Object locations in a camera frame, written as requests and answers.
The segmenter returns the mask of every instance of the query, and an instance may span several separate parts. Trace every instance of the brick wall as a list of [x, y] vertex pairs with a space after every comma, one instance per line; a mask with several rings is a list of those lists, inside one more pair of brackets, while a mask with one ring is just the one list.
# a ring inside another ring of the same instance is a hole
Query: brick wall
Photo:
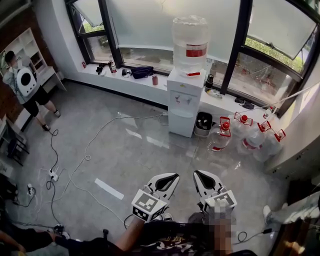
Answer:
[[[38, 45], [46, 64], [52, 66], [55, 71], [57, 71], [55, 61], [42, 37], [36, 14], [31, 7], [19, 13], [0, 28], [0, 52], [28, 28], [31, 28], [36, 44]], [[10, 87], [2, 82], [1, 75], [0, 78], [0, 118], [3, 118], [6, 114], [12, 122], [15, 122], [20, 112], [23, 110], [23, 106], [20, 105]]]

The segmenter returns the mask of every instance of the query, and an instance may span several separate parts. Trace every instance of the black bag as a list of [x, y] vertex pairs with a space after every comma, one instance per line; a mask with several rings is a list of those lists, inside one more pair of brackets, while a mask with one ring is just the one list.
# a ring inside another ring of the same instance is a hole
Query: black bag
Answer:
[[148, 76], [152, 76], [154, 74], [153, 66], [139, 66], [131, 68], [131, 73], [135, 79], [147, 78]]

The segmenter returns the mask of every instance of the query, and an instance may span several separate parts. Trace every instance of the red label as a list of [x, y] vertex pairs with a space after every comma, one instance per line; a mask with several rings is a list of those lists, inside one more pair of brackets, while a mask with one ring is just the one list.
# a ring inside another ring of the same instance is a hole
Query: red label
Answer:
[[211, 150], [215, 151], [215, 152], [219, 152], [219, 151], [223, 150], [224, 148], [225, 147], [216, 147], [216, 146], [214, 146]]
[[201, 57], [207, 53], [207, 44], [187, 44], [186, 56], [187, 57]]
[[246, 139], [244, 139], [244, 140], [242, 141], [242, 144], [243, 144], [244, 147], [245, 147], [246, 149], [248, 149], [248, 150], [255, 150], [255, 149], [256, 149], [256, 147], [251, 146], [251, 145], [247, 142]]

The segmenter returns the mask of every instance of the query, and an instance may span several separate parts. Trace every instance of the gray tile floor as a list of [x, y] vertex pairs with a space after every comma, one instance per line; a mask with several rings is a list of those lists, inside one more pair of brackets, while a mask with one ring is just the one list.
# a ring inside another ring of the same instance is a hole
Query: gray tile floor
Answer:
[[[148, 117], [158, 115], [162, 109], [121, 97], [112, 93], [67, 82], [67, 92], [57, 90], [51, 100], [61, 111], [61, 117], [52, 113], [46, 115], [51, 131], [59, 129], [53, 138], [53, 146], [59, 155], [60, 173], [55, 183], [55, 198], [60, 198], [69, 175], [85, 156], [85, 148], [97, 131], [115, 117]], [[45, 170], [56, 161], [50, 147], [51, 136], [32, 121], [25, 134], [29, 151], [24, 167], [16, 173], [20, 188], [20, 200], [29, 197], [23, 191], [28, 183], [36, 188], [36, 199], [29, 208], [9, 205], [11, 217], [15, 220], [56, 224], [51, 204], [53, 188], [46, 189], [49, 176]], [[170, 212], [178, 222], [185, 222], [198, 211], [199, 197], [193, 182], [194, 170], [205, 170], [220, 176], [224, 185], [231, 189], [237, 200], [233, 211], [235, 231], [246, 231], [248, 237], [264, 229], [263, 206], [279, 209], [286, 198], [288, 184], [263, 173], [262, 165], [251, 156], [239, 156], [233, 145], [214, 156], [208, 156], [206, 142], [196, 137], [185, 138], [168, 132], [157, 118], [121, 119], [108, 124], [90, 144], [87, 154], [91, 160], [84, 160], [72, 179], [77, 186], [89, 190], [97, 200], [113, 210], [122, 220], [129, 214], [131, 201], [154, 175], [178, 173], [180, 182], [171, 198]], [[119, 200], [95, 184], [102, 180], [120, 193]], [[125, 230], [124, 224], [108, 209], [100, 206], [85, 191], [69, 184], [62, 199], [53, 203], [56, 218], [65, 226], [72, 238], [91, 240], [102, 236], [102, 229], [109, 230], [109, 239], [115, 241]], [[257, 236], [247, 243], [234, 245], [234, 251], [249, 249], [257, 255], [269, 253], [273, 240], [269, 235]], [[66, 250], [50, 246], [30, 255], [63, 255]]]

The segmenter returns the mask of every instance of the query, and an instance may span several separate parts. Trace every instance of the trash bin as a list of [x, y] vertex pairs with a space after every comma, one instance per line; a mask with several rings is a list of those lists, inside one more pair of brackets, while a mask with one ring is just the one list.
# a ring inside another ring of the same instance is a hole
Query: trash bin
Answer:
[[208, 137], [212, 128], [213, 117], [206, 112], [199, 112], [196, 116], [193, 133], [196, 136], [206, 138]]

